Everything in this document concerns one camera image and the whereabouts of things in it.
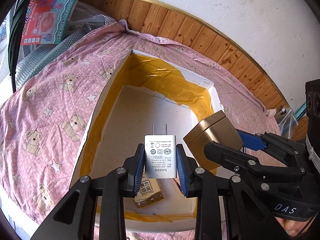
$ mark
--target gold trim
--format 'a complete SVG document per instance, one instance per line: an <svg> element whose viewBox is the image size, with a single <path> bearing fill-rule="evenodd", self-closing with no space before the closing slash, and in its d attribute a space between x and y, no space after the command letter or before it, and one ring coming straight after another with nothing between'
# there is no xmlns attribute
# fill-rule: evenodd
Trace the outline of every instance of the gold trim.
<svg viewBox="0 0 320 240"><path fill-rule="evenodd" d="M221 31L219 31L217 28L213 27L212 25L210 25L209 23L201 20L200 18L186 12L183 11L175 6L166 4L164 2L160 2L158 0L139 0L139 1L143 1L143 2L148 2L148 3L152 3L155 5L159 5L162 7L165 7L169 10L172 11L176 11L179 12L197 22L199 22L200 24L202 24L203 26L213 30L214 32L216 32L217 34L219 34L220 36L222 36L225 40L227 40L228 42L230 42L230 44L232 44L233 46L235 46L236 48L238 48L249 60L251 60L251 62L253 64L255 64L255 66L267 77L267 79L271 82L271 84L275 87L275 89L277 90L277 92L280 94L280 96L282 97L283 101L287 104L287 106L289 106L288 101L285 99L284 95L282 94L282 92L279 90L279 88L277 87L277 85L273 82L273 80L269 77L269 75L266 73L266 71L259 65L259 63L253 59L252 56L250 56L243 48L241 48L235 41L233 41L232 39L230 39L228 36L226 36L224 33L222 33Z"/></svg>

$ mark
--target yellow tape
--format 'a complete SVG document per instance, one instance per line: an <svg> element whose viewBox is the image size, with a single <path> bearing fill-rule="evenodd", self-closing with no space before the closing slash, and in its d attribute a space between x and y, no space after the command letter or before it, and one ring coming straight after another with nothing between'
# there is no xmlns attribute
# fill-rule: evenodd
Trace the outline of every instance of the yellow tape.
<svg viewBox="0 0 320 240"><path fill-rule="evenodd" d="M101 141L102 129L116 102L123 86L132 85L145 87L158 92L178 105L188 106L196 115L198 121L213 114L211 97L207 89L186 81L182 73L163 60L131 54L116 74L110 90L104 100L100 113L92 125L92 130L84 147L83 160L80 168L80 177L90 173ZM196 217L196 208L188 214L146 215L135 212L125 212L126 219L144 222L164 222Z"/></svg>

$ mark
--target power adapter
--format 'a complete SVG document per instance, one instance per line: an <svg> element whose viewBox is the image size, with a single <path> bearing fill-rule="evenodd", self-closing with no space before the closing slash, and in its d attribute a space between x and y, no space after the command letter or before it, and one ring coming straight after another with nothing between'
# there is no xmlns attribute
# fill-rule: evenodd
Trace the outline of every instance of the power adapter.
<svg viewBox="0 0 320 240"><path fill-rule="evenodd" d="M177 177L176 136L155 134L144 137L145 145L145 176L151 179L169 179Z"/></svg>

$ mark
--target pink blanket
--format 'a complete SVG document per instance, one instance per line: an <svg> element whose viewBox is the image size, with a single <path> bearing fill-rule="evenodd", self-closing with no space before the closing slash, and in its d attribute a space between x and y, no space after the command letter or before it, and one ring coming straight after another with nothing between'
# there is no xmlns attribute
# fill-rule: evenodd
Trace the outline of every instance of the pink blanket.
<svg viewBox="0 0 320 240"><path fill-rule="evenodd" d="M1 185L39 224L68 191L97 99L113 69L132 49L212 80L236 128L279 133L275 119L260 101L223 67L175 41L129 32L125 27L121 21L87 34L1 107ZM267 155L258 155L263 164L277 164Z"/></svg>

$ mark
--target white wall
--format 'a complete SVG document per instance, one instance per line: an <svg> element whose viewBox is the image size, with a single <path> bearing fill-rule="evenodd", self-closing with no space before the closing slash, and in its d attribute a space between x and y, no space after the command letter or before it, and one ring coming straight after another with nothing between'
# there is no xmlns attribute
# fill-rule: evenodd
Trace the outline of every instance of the white wall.
<svg viewBox="0 0 320 240"><path fill-rule="evenodd" d="M290 106L305 102L305 82L320 78L320 24L304 0L159 0L234 40L268 73Z"/></svg>

